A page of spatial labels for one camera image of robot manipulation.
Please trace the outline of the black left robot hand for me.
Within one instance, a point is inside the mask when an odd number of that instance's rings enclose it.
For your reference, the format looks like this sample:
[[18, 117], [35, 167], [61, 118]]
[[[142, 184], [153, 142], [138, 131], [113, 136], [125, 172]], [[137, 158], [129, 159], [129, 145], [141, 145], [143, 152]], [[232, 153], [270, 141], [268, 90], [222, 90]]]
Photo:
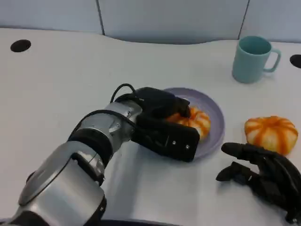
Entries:
[[137, 104], [142, 108], [136, 123], [175, 123], [179, 118], [190, 117], [190, 102], [175, 96], [174, 94], [143, 87], [133, 93]]

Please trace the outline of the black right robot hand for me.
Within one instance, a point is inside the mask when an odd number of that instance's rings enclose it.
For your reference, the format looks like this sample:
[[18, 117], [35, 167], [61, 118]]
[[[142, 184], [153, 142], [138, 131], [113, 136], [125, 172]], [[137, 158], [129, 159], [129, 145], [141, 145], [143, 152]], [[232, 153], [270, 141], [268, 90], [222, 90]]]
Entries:
[[217, 175], [217, 181], [233, 180], [248, 186], [257, 197], [285, 210], [287, 223], [301, 222], [301, 174], [290, 160], [277, 152], [251, 144], [227, 142], [221, 150], [257, 165], [259, 173], [234, 161]]

